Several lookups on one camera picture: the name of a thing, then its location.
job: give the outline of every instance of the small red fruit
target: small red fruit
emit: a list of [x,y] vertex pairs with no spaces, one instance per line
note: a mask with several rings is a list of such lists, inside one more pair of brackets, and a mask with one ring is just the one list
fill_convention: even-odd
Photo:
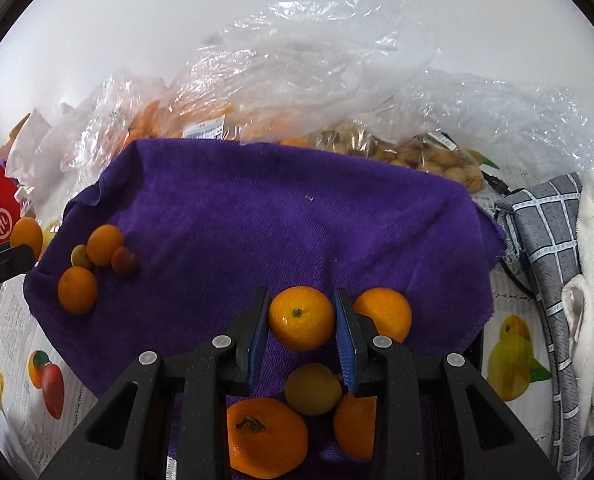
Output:
[[139,272],[139,260],[126,247],[117,247],[110,259],[112,270],[120,276],[133,276]]
[[63,375],[56,364],[49,363],[43,367],[42,394],[48,413],[59,420],[63,413],[65,388]]

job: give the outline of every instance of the purple towel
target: purple towel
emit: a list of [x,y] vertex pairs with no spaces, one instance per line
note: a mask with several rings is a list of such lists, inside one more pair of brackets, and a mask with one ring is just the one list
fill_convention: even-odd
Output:
[[[127,281],[97,269],[95,308],[69,316],[59,277],[72,248],[107,222],[122,229],[141,272]],[[352,297],[391,287],[413,309],[411,350],[462,351],[492,314],[488,273],[504,248],[498,225],[443,178],[269,144],[145,140],[67,206],[24,293],[48,339],[101,396],[144,350],[171,356],[222,333],[260,285],[327,295],[343,286]],[[306,362],[337,373],[334,340],[299,353],[269,336],[255,395],[281,398]],[[366,476],[366,464],[337,448],[331,415],[307,423],[309,456],[286,478]]]

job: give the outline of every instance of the gray screw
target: gray screw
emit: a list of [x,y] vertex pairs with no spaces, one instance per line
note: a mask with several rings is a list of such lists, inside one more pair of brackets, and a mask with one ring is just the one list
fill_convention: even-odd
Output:
[[464,359],[464,357],[462,355],[459,355],[459,354],[456,354],[456,353],[452,353],[452,354],[448,354],[446,356],[446,361],[451,366],[454,366],[456,368],[459,368],[460,366],[464,366],[464,364],[466,362],[466,359]]
[[226,348],[230,346],[232,343],[232,339],[227,335],[218,335],[215,339],[213,339],[213,346],[215,348]]
[[373,344],[377,348],[390,348],[392,345],[392,339],[385,335],[376,335],[373,337]]
[[157,354],[148,350],[139,356],[139,362],[143,365],[152,365],[157,360]]

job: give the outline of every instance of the white logo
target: white logo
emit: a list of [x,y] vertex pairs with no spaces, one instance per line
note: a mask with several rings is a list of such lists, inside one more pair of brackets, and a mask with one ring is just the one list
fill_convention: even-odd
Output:
[[0,240],[5,240],[13,230],[13,218],[7,209],[0,208]]

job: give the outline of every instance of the green stem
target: green stem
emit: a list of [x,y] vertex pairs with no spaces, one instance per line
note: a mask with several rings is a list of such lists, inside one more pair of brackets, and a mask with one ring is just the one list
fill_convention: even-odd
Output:
[[241,422],[235,424],[235,429],[240,430],[246,424],[250,424],[250,431],[253,433],[259,433],[260,431],[264,431],[266,429],[266,427],[257,418],[254,418],[254,416],[250,415],[246,415]]

